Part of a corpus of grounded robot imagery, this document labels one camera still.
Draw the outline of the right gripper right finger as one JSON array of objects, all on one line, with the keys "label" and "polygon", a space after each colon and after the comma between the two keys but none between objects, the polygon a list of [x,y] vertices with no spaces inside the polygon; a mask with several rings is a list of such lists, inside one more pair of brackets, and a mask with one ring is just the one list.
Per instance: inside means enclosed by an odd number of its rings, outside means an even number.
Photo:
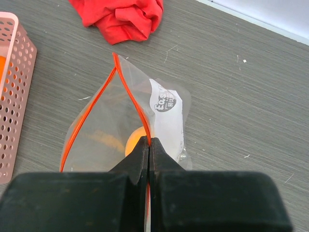
[{"label": "right gripper right finger", "polygon": [[187,171],[159,139],[149,149],[151,231],[290,232],[275,182],[251,171]]}]

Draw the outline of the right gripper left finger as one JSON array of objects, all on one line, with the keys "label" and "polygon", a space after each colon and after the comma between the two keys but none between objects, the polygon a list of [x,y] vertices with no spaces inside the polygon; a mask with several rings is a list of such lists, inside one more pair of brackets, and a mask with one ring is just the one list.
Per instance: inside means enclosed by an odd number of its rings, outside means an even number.
[{"label": "right gripper left finger", "polygon": [[23,173],[0,199],[3,232],[143,232],[148,140],[108,172]]}]

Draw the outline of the orange fruit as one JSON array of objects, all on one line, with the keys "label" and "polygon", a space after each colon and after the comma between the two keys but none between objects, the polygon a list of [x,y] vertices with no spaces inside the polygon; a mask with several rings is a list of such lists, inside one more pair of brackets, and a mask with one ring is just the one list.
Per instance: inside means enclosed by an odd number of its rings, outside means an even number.
[{"label": "orange fruit", "polygon": [[144,127],[137,128],[129,136],[125,146],[125,157],[133,151],[141,137],[147,137]]}]

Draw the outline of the clear zip top bag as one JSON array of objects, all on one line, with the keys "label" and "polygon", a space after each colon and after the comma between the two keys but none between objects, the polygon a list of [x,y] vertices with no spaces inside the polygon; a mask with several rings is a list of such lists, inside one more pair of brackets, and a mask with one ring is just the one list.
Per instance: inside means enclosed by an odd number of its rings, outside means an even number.
[{"label": "clear zip top bag", "polygon": [[144,127],[148,140],[147,223],[151,219],[151,140],[159,139],[166,153],[185,170],[191,165],[184,139],[191,95],[180,86],[150,78],[117,54],[113,59],[114,68],[106,82],[67,132],[60,171],[110,171],[125,158],[131,133]]}]

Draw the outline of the pink perforated plastic basket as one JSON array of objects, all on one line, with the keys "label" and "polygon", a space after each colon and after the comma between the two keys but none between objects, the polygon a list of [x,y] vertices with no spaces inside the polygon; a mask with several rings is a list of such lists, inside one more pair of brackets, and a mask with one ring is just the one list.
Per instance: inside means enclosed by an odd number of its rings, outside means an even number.
[{"label": "pink perforated plastic basket", "polygon": [[0,14],[0,56],[6,57],[0,82],[0,182],[10,182],[22,131],[37,48],[18,17]]}]

